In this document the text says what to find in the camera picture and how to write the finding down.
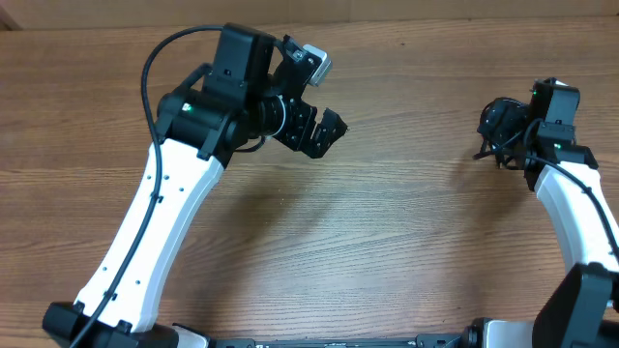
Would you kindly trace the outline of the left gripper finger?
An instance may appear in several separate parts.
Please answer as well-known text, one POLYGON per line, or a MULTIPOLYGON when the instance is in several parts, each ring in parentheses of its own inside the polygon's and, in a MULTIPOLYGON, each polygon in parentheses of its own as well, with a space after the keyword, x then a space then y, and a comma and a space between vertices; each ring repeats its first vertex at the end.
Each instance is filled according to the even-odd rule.
POLYGON ((326 108, 323 112, 321 122, 316 127, 317 140, 338 140, 345 135, 348 126, 337 114, 330 108, 326 108))
POLYGON ((309 157, 312 159, 322 158, 337 140, 335 130, 317 130, 310 140, 309 157))

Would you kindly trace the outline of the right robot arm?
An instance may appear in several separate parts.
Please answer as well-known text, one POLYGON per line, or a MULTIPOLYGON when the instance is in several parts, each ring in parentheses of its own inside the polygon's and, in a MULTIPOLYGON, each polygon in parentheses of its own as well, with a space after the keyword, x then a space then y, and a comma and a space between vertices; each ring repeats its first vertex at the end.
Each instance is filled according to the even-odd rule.
POLYGON ((566 275, 532 322, 480 318, 462 347, 615 347, 618 224, 605 201, 599 164, 577 143, 577 88, 551 77, 534 82, 528 102, 500 97, 485 106, 475 160, 494 157, 520 171, 554 228, 566 275))

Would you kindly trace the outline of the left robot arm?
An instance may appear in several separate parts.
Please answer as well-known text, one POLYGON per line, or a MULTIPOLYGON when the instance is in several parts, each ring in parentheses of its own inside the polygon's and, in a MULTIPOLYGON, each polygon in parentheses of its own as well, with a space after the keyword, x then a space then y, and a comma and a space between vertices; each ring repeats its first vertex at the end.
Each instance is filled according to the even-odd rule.
POLYGON ((233 155, 275 139, 319 159, 346 133, 336 112, 303 100, 332 67, 324 50, 234 23, 218 31, 213 61, 145 106, 152 142, 133 202, 74 301, 52 303, 44 315, 44 331, 63 347, 208 346, 204 333, 157 321, 197 210, 233 155))

